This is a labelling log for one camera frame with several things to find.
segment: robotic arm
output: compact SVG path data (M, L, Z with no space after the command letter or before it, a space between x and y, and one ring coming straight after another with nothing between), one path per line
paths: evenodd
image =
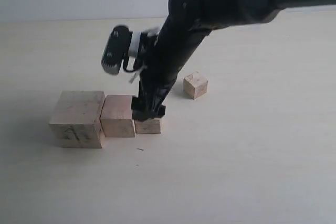
M161 118L162 103L178 73L212 31L268 23L286 8L333 4L336 0L169 0L169 15L160 32L115 27L101 64L112 75L123 64L124 71L140 76L139 94L131 105L135 120ZM135 58L132 70L127 69L130 57Z

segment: white table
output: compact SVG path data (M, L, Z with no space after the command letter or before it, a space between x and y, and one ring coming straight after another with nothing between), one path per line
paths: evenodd
M0 24L0 223L335 223L333 11L211 34L165 101L160 136L55 146L62 90L137 93L100 66L113 27L163 21ZM182 92L193 71L209 80L197 100Z

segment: small wooden cube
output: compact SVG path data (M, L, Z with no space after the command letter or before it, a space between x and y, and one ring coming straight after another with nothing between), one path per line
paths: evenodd
M102 148L103 91L63 91L49 126L64 148Z
M183 80L183 90L192 98L197 99L207 92L208 81L199 72L194 72Z
M108 95L100 122L106 137L135 137L131 95Z
M135 121L135 132L138 134L161 134L161 119Z

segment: wooden block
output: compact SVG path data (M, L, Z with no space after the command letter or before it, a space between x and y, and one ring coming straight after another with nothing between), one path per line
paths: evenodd
M100 113L103 91L63 91L49 126L61 147L102 148Z
M183 80L183 90L192 98L197 99L207 92L208 81L199 72L194 72Z
M106 137L135 137L131 95L108 95L100 122Z
M138 134L161 134L161 120L148 119L144 122L135 121L135 132Z

